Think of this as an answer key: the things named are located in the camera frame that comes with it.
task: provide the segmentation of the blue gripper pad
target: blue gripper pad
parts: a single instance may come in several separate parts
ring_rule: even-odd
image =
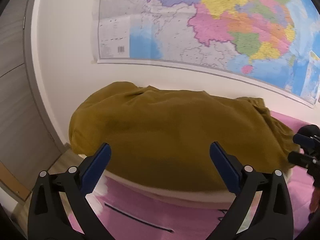
[[[241,191],[242,165],[235,156],[228,155],[214,142],[210,145],[210,158],[229,192],[238,195]]]
[[[314,149],[316,147],[315,142],[312,138],[298,133],[293,136],[293,142],[308,149]]]
[[[80,192],[83,197],[93,192],[110,158],[110,145],[103,143],[93,156],[86,157],[79,165]]]

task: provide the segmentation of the pink mat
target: pink mat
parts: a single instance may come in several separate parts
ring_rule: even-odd
[[[306,124],[275,112],[272,112],[272,116],[294,132]],[[116,240],[203,240],[224,215],[224,212],[219,210],[164,203],[137,193],[110,178],[101,178],[99,183],[107,192],[95,190],[87,199]],[[288,189],[294,211],[296,235],[308,223],[312,183],[312,178],[304,169],[293,169]],[[69,215],[69,220],[75,230],[82,232],[73,214]]]

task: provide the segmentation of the mustard yellow fabric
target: mustard yellow fabric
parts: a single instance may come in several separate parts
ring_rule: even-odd
[[[74,112],[69,139],[76,154],[111,146],[107,170],[144,186],[180,191],[226,189],[209,157],[218,141],[257,171],[287,172],[298,146],[290,128],[270,116],[262,98],[140,88],[115,82]]]

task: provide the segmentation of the silver screw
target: silver screw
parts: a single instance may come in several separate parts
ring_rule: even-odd
[[[247,171],[247,172],[252,172],[253,168],[251,166],[247,165],[247,166],[244,167],[244,170]]]
[[[69,170],[68,170],[70,173],[75,173],[77,171],[77,167],[73,166],[73,167],[70,167]]]
[[[282,172],[279,171],[279,170],[276,170],[276,171],[275,171],[275,174],[276,174],[277,176],[281,176],[281,175],[282,175]]]
[[[41,171],[41,172],[40,172],[40,177],[44,177],[45,175],[47,175],[47,172],[46,172],[46,171]]]

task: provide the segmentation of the white wall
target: white wall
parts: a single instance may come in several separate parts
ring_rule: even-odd
[[[0,188],[0,203],[8,215],[11,215],[18,202]]]
[[[75,109],[93,92],[115,81],[160,89],[205,90],[236,98],[262,97],[273,111],[320,126],[320,104],[311,109],[280,94],[206,73],[147,65],[96,64],[92,56],[93,0],[36,0],[32,51],[41,96],[63,143]]]

